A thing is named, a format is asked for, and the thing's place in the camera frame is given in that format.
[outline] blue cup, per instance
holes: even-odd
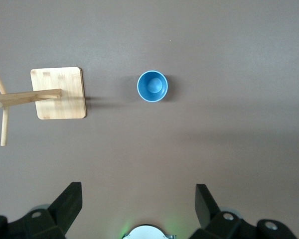
[[[138,81],[140,97],[147,102],[157,102],[164,98],[168,90],[166,77],[158,71],[146,71]]]

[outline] gray table surface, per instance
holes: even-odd
[[[0,215],[81,181],[68,239],[145,223],[186,239],[205,183],[249,223],[276,219],[299,237],[299,0],[0,0],[8,92],[31,91],[33,68],[68,66],[82,68],[87,117],[11,108]],[[159,103],[137,93],[147,70],[169,81]]]

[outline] wooden base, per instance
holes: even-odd
[[[83,79],[78,67],[31,70],[34,91],[61,89],[62,97],[35,102],[38,117],[49,119],[82,119],[86,116]]]

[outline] black plastic bracket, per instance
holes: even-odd
[[[232,212],[220,211],[204,184],[196,185],[195,210],[201,229],[190,239],[297,239],[281,222],[264,219],[254,227]]]
[[[33,210],[12,223],[0,216],[0,239],[65,239],[81,209],[82,186],[73,182],[48,209]]]

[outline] green light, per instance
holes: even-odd
[[[120,230],[120,235],[118,239],[121,239],[126,233],[132,229],[131,221],[126,221],[122,229]]]

